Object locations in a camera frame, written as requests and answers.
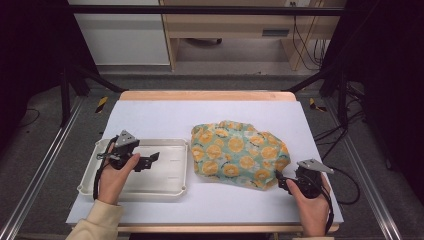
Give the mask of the white table mat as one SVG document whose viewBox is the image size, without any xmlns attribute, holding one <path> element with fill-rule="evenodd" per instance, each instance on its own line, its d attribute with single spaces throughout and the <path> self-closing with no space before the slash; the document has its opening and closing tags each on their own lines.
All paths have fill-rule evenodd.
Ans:
<svg viewBox="0 0 424 240">
<path fill-rule="evenodd" d="M 284 171 L 287 176 L 293 175 L 299 161 L 319 156 L 297 101 L 118 101 L 96 153 L 104 151 L 108 140 L 123 130 L 139 138 L 137 150 L 142 155 L 157 150 L 154 141 L 164 143 L 151 169 L 128 177 L 120 195 L 124 208 L 121 231 L 220 225 L 237 231 L 268 231 L 299 224 L 295 199 L 285 190 L 252 190 L 207 180 L 195 174 L 192 157 L 176 149 L 194 126 L 220 120 L 250 123 L 285 142 L 291 158 Z"/>
</svg>

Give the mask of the yellow black tape marker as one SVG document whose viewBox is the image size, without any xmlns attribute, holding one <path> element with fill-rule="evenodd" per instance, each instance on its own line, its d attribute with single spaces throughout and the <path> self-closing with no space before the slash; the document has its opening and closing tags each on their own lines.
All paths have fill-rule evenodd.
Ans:
<svg viewBox="0 0 424 240">
<path fill-rule="evenodd" d="M 103 110 L 103 108 L 104 108 L 107 100 L 108 100 L 108 97 L 106 97 L 106 96 L 105 97 L 102 97 L 99 100 L 98 105 L 97 105 L 97 108 L 95 110 L 95 113 L 101 113 L 102 112 L 102 110 Z"/>
<path fill-rule="evenodd" d="M 317 106 L 313 98 L 309 98 L 309 106 L 310 106 L 310 109 L 317 110 L 320 112 L 327 112 L 327 108 L 322 106 Z"/>
</svg>

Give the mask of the white cabinet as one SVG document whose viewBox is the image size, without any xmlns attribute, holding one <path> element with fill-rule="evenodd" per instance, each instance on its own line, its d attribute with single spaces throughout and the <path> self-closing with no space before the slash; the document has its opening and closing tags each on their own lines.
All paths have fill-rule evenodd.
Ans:
<svg viewBox="0 0 424 240">
<path fill-rule="evenodd" d="M 75 14 L 96 65 L 168 65 L 160 14 Z"/>
</svg>

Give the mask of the aluminium floor rail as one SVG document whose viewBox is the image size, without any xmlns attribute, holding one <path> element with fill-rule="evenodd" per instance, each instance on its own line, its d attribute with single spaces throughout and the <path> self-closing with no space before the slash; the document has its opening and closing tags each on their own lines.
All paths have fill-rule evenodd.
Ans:
<svg viewBox="0 0 424 240">
<path fill-rule="evenodd" d="M 332 145 L 322 149 L 324 162 L 335 168 L 330 178 L 344 217 L 338 232 L 354 239 L 402 240 L 383 199 L 379 182 L 385 164 L 357 101 L 347 104 L 347 128 L 338 128 Z"/>
<path fill-rule="evenodd" d="M 56 161 L 56 158 L 67 139 L 69 132 L 71 131 L 78 114 L 80 113 L 81 107 L 85 99 L 83 97 L 76 97 L 75 102 L 71 108 L 69 119 L 61 126 L 50 144 L 48 151 L 44 155 L 37 171 L 33 175 L 28 187 L 14 209 L 12 215 L 8 218 L 8 221 L 0 230 L 0 240 L 14 240 L 17 236 L 20 227 L 22 226 L 29 210 L 31 209 L 38 193 L 40 192 L 42 185 L 47 178 L 50 169 Z"/>
</svg>

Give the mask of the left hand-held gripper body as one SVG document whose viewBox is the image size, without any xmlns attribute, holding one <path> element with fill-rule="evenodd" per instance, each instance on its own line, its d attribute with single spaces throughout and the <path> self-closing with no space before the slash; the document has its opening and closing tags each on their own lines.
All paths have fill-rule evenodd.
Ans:
<svg viewBox="0 0 424 240">
<path fill-rule="evenodd" d="M 104 153 L 99 153 L 97 159 L 108 159 L 116 170 L 122 169 L 132 157 L 133 150 L 139 146 L 139 140 L 126 130 L 112 138 Z"/>
</svg>

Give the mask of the person's right hand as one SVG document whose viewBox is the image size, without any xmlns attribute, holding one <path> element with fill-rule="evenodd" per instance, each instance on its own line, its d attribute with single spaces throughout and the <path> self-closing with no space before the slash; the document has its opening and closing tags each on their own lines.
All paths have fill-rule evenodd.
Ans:
<svg viewBox="0 0 424 240">
<path fill-rule="evenodd" d="M 329 216 L 329 203 L 323 194 L 318 197 L 306 198 L 293 180 L 287 180 L 286 184 L 298 206 L 300 222 L 303 227 L 303 236 L 325 237 L 327 219 Z"/>
</svg>

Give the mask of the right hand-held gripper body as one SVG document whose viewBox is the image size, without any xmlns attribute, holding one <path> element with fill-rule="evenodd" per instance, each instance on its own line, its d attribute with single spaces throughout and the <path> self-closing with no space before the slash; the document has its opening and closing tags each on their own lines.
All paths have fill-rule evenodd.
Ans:
<svg viewBox="0 0 424 240">
<path fill-rule="evenodd" d="M 334 170 L 316 159 L 299 161 L 297 165 L 296 184 L 300 191 L 308 199 L 318 197 L 323 186 L 321 173 L 333 174 Z"/>
</svg>

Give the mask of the black frame strut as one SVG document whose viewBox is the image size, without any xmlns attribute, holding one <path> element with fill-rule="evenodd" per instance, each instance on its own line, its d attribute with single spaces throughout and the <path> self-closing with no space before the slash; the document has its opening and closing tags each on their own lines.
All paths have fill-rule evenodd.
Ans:
<svg viewBox="0 0 424 240">
<path fill-rule="evenodd" d="M 90 92 L 90 88 L 85 81 L 86 78 L 94 80 L 96 83 L 115 93 L 123 93 L 125 91 L 124 88 L 107 81 L 98 73 L 91 72 L 81 66 L 75 65 L 72 67 L 64 68 L 60 73 L 62 107 L 61 127 L 65 126 L 71 118 L 69 86 L 74 88 L 78 96 L 87 96 Z"/>
<path fill-rule="evenodd" d="M 340 64 L 331 64 L 319 70 L 316 74 L 308 77 L 306 80 L 290 87 L 287 92 L 297 93 L 303 88 L 323 80 L 323 84 L 319 90 L 322 97 L 330 97 L 335 90 L 338 91 L 337 97 L 337 120 L 344 129 L 348 125 L 346 97 L 348 81 L 344 74 L 343 67 Z"/>
</svg>

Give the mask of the wooden table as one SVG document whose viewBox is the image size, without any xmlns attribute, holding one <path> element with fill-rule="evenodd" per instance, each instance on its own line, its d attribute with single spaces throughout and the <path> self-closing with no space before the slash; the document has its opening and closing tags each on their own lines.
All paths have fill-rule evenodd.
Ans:
<svg viewBox="0 0 424 240">
<path fill-rule="evenodd" d="M 301 104 L 290 92 L 126 91 L 109 117 L 105 137 L 126 129 L 139 138 L 187 139 L 199 123 L 238 120 L 282 139 L 292 161 L 319 153 Z M 292 196 L 208 183 L 193 172 L 174 202 L 125 202 L 119 229 L 131 233 L 299 232 Z"/>
</svg>

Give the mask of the person's left hand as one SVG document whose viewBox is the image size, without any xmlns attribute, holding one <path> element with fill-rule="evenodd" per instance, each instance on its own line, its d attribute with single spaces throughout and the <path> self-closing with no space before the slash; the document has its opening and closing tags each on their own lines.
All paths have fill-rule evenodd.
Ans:
<svg viewBox="0 0 424 240">
<path fill-rule="evenodd" d="M 134 154 L 120 170 L 114 169 L 110 165 L 109 159 L 106 159 L 99 180 L 97 197 L 99 201 L 109 205 L 116 205 L 118 203 L 120 193 L 130 172 L 139 162 L 139 158 L 139 153 Z"/>
</svg>

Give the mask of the light wooden desk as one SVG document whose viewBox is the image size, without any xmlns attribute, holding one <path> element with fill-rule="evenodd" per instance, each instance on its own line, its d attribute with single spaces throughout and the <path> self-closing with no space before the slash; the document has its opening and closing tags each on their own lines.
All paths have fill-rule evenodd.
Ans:
<svg viewBox="0 0 424 240">
<path fill-rule="evenodd" d="M 158 0 L 162 6 L 254 6 L 343 8 L 347 0 Z M 312 55 L 313 40 L 329 41 L 338 24 L 337 16 L 276 15 L 174 15 L 164 14 L 168 52 L 176 62 L 181 39 L 275 38 L 282 43 L 293 70 Z"/>
</svg>

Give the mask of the green orange-print cloth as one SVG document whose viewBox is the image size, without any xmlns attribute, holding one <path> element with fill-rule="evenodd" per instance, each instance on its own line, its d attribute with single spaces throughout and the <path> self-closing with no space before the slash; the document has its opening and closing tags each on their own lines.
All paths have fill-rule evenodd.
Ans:
<svg viewBox="0 0 424 240">
<path fill-rule="evenodd" d="M 194 126 L 190 150 L 198 176 L 257 190 L 273 187 L 277 183 L 275 172 L 282 172 L 291 163 L 282 140 L 235 121 Z"/>
</svg>

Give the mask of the black horizontal frame bar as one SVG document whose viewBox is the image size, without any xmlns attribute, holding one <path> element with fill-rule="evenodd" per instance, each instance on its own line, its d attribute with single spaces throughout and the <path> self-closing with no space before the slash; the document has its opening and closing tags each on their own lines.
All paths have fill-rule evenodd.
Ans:
<svg viewBox="0 0 424 240">
<path fill-rule="evenodd" d="M 346 13 L 344 8 L 248 6 L 69 5 L 68 9 L 85 14 L 342 16 Z"/>
</svg>

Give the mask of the white plastic tray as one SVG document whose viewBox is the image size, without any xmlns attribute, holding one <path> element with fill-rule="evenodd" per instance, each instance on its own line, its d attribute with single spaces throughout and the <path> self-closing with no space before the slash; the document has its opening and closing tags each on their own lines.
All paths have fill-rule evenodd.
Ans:
<svg viewBox="0 0 424 240">
<path fill-rule="evenodd" d="M 150 169 L 132 171 L 120 201 L 172 201 L 186 191 L 188 144 L 183 139 L 142 139 L 134 149 L 143 157 L 159 152 Z"/>
</svg>

